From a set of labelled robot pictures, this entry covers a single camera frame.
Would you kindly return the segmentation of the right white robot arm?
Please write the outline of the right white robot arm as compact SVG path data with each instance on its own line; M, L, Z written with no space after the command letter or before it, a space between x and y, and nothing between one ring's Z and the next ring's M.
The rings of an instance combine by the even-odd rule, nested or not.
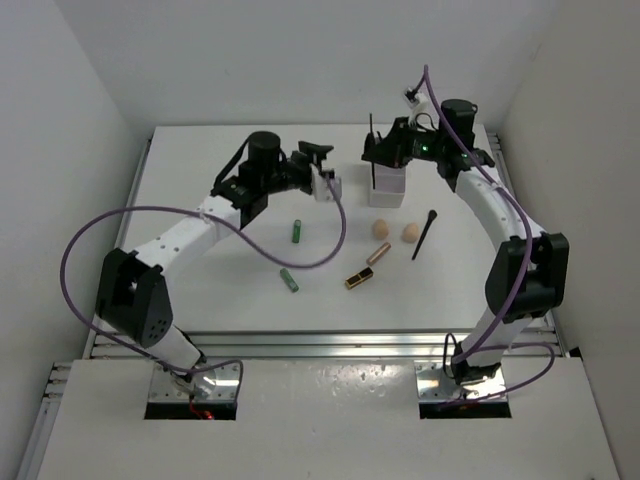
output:
M477 107L450 99L437 109L436 128L423 127L424 94L410 95L408 116L394 120L385 136L371 132L362 158L374 168L403 169L412 160L435 163L439 176L472 210L496 256L485 282L486 310L454 350L448 368L459 385L491 378L504 352L532 320L564 298L568 239L532 220L501 182L489 153L475 146Z

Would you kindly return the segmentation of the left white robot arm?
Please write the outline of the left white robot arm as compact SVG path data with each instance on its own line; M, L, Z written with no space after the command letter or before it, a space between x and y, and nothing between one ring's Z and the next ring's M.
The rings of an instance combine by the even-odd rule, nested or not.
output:
M190 380L207 371L204 353L174 324L172 278L232 234L253 246L243 230L266 209L273 194L299 190L318 201L339 201L340 179L322 166L332 149L301 141L286 155L277 134L251 133L198 207L180 210L181 220L156 239L106 255L97 316L174 376Z

